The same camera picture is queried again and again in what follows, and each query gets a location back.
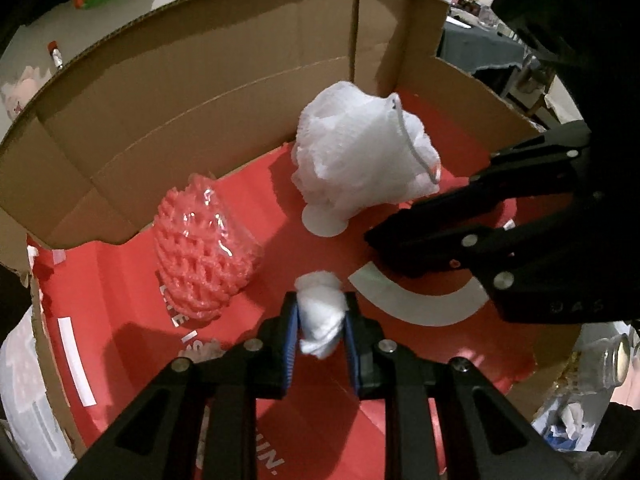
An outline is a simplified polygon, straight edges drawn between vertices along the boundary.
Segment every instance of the metal screw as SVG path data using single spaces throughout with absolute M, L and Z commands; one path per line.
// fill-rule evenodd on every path
M 380 348 L 385 354 L 392 354 L 396 349 L 398 349 L 398 343 L 392 339 L 383 339 L 378 343 L 378 348 Z
M 478 235 L 467 235 L 460 242 L 463 247 L 473 247 L 478 243 Z
M 507 290 L 513 282 L 515 277 L 509 271 L 504 270 L 503 272 L 499 272 L 495 275 L 494 278 L 494 287 L 498 290 Z
M 468 359 L 463 357 L 454 357 L 451 361 L 449 361 L 453 369 L 458 372 L 468 372 L 471 370 L 471 363 Z
M 254 339 L 247 339 L 244 342 L 243 346 L 244 346 L 244 349 L 248 350 L 249 352 L 259 352 L 260 350 L 262 350 L 264 343 L 259 339 L 254 338 Z
M 178 372 L 186 372 L 191 366 L 191 360 L 186 357 L 178 357 L 171 362 L 171 370 Z

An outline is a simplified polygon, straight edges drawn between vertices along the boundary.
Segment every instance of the plastic bag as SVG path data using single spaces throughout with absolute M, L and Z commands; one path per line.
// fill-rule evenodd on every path
M 260 245 L 216 196 L 214 181 L 201 175 L 192 175 L 184 191 L 167 192 L 153 232 L 165 298 L 192 319 L 219 317 L 262 259 Z
M 382 203 L 436 193 L 440 157 L 397 94 L 380 98 L 338 82 L 300 115 L 293 183 L 311 205 L 341 220 Z

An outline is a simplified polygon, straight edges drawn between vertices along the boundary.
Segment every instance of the table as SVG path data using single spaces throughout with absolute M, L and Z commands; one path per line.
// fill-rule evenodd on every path
M 517 41 L 481 27 L 445 22 L 437 56 L 468 72 L 501 97 L 522 68 L 525 48 Z

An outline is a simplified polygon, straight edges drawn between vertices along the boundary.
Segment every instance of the white cotton ball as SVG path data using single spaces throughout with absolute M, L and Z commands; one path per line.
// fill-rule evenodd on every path
M 340 285 L 338 277 L 325 270 L 310 272 L 296 280 L 303 354 L 324 359 L 338 346 L 344 314 L 349 309 Z

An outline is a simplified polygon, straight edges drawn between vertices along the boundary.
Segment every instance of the white curved graphic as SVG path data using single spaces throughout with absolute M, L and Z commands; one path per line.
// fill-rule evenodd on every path
M 302 210 L 302 225 L 311 234 L 332 238 L 343 232 L 349 223 L 338 218 L 329 207 L 307 204 Z
M 373 262 L 349 276 L 351 284 L 380 310 L 421 326 L 447 326 L 475 314 L 488 301 L 484 288 L 471 278 L 465 286 L 443 296 L 411 292 L 386 277 Z

